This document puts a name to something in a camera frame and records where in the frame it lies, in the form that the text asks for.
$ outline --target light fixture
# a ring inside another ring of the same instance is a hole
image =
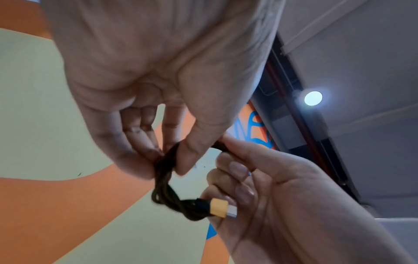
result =
[[[305,104],[314,106],[322,101],[322,94],[318,91],[313,91],[305,96]]]

